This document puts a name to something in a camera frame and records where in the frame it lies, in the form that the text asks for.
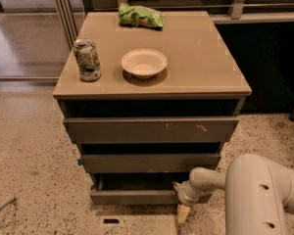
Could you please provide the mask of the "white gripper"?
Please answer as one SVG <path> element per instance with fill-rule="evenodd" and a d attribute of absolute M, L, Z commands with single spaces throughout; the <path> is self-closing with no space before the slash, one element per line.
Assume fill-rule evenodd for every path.
<path fill-rule="evenodd" d="M 173 182 L 172 186 L 181 202 L 181 204 L 177 206 L 177 222 L 181 224 L 190 213 L 191 208 L 189 206 L 195 205 L 204 193 L 201 189 L 193 187 L 189 180 L 182 183 Z"/>

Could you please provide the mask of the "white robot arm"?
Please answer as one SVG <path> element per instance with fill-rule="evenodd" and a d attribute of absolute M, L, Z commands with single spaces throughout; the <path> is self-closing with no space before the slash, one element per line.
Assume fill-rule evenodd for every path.
<path fill-rule="evenodd" d="M 226 235 L 287 235 L 284 215 L 294 214 L 294 170 L 259 155 L 236 157 L 225 173 L 195 167 L 173 188 L 180 223 L 200 197 L 222 190 Z"/>

